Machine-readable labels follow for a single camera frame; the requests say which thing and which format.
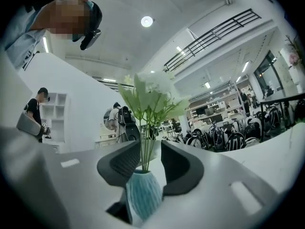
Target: light blue shirt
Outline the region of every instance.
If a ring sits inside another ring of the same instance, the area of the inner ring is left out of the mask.
[[[29,31],[41,10],[32,9],[27,12],[25,7],[21,7],[1,39],[1,44],[16,70],[30,60],[35,46],[46,32],[45,29]]]

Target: blue ceramic vase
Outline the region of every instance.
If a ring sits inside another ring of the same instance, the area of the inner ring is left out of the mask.
[[[126,184],[129,206],[143,220],[147,220],[159,207],[162,191],[157,179],[149,171],[135,170]]]

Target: white shirt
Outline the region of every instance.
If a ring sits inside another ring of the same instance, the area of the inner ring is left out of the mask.
[[[11,63],[16,70],[26,64],[34,53],[34,48],[45,34],[46,30],[31,30],[40,10],[27,12],[21,7],[8,24],[1,40]]]
[[[110,120],[114,120],[114,124],[116,127],[115,135],[118,140],[118,143],[120,143],[120,142],[122,142],[121,136],[122,136],[122,134],[125,133],[125,128],[119,124],[119,109],[118,108],[114,108],[110,111],[109,121]]]

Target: ceiling light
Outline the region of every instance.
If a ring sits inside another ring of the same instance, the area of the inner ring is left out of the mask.
[[[144,27],[150,27],[153,23],[153,19],[149,16],[144,16],[142,19],[141,19],[141,24],[142,26]]]
[[[116,82],[116,80],[112,80],[112,79],[103,79],[106,82]]]
[[[211,88],[210,84],[207,82],[204,84],[208,89]]]
[[[46,50],[46,52],[49,52],[48,44],[47,44],[47,38],[46,37],[43,38],[43,45],[44,45],[44,49]]]
[[[244,72],[245,70],[246,70],[246,68],[247,68],[247,66],[248,66],[248,64],[249,64],[249,61],[244,65],[244,69],[243,69],[243,71],[242,72]]]
[[[185,52],[183,52],[182,51],[182,49],[178,46],[178,47],[176,47],[176,49],[178,49],[178,51],[180,51],[183,55],[186,55],[186,53]]]

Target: pink flower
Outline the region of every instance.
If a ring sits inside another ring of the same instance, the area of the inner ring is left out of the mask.
[[[293,66],[296,66],[299,62],[299,56],[296,54],[296,53],[291,53],[289,55],[289,62],[293,65]]]

